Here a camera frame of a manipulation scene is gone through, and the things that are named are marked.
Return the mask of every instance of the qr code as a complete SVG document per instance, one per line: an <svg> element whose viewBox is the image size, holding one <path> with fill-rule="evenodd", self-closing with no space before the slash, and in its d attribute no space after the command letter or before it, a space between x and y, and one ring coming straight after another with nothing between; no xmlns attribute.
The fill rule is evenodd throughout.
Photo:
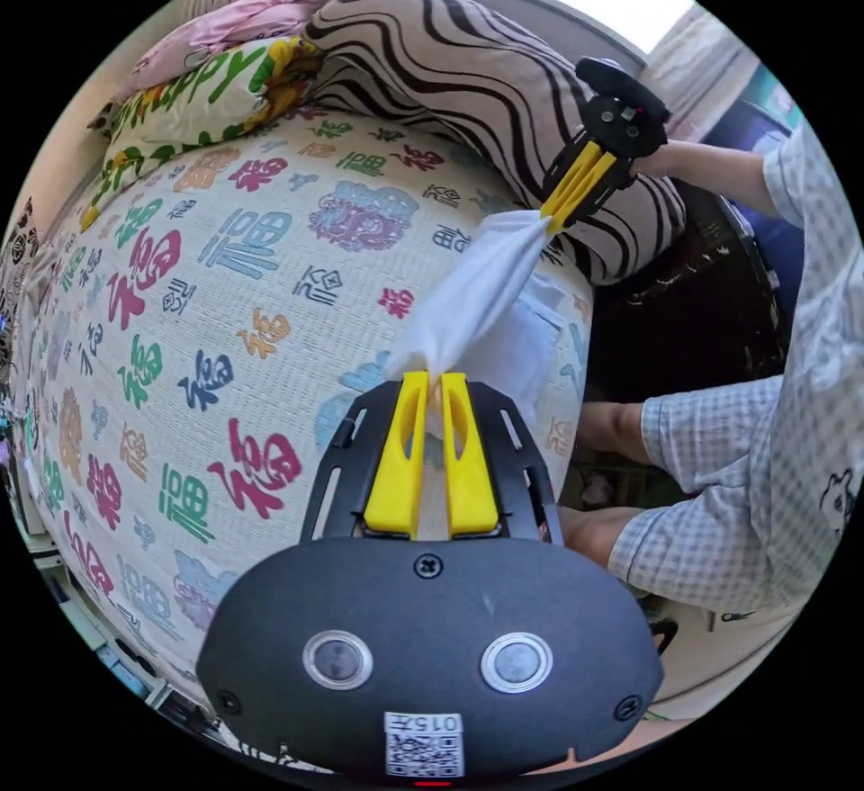
<svg viewBox="0 0 864 791"><path fill-rule="evenodd" d="M388 734L387 773L406 777L462 776L462 735Z"/></svg>

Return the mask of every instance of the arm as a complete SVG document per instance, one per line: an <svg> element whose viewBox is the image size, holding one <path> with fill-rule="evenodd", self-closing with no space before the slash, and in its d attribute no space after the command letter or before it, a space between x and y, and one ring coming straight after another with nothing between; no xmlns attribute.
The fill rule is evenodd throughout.
<svg viewBox="0 0 864 791"><path fill-rule="evenodd" d="M756 212L777 216L777 207L765 182L763 163L764 157L755 152L673 140L648 158L637 160L633 172L667 175L721 194Z"/></svg>

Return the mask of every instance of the wall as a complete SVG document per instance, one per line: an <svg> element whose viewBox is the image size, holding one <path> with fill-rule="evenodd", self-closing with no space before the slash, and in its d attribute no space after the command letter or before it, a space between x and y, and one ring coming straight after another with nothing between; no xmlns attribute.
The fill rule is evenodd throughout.
<svg viewBox="0 0 864 791"><path fill-rule="evenodd" d="M87 130L87 123L102 109L141 54L181 23L233 1L173 0L118 45L60 114L23 182L13 217L32 197L36 226L40 231L48 230L69 195L102 160L104 138Z"/></svg>

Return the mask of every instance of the bed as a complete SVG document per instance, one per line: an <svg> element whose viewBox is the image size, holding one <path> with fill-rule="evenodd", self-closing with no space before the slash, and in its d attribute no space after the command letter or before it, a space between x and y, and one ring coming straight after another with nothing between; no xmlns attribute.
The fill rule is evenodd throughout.
<svg viewBox="0 0 864 791"><path fill-rule="evenodd" d="M507 208L508 185L471 150L307 106L171 159L86 232L74 218L61 230L24 375L37 507L105 616L197 703L221 596L297 541L347 407L383 381L394 338L483 216ZM566 297L532 427L557 494L591 288L564 255L537 272ZM430 437L429 537L441 480Z"/></svg>

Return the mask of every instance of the white towel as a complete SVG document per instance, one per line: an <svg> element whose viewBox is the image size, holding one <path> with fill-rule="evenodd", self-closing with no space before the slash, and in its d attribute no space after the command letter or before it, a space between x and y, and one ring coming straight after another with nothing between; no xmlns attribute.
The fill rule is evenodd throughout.
<svg viewBox="0 0 864 791"><path fill-rule="evenodd" d="M429 371L434 390L456 371L513 399L529 426L555 355L563 291L532 274L546 245L538 211L502 212L482 223L453 271L414 310L394 345L387 373ZM442 435L430 410L427 430Z"/></svg>

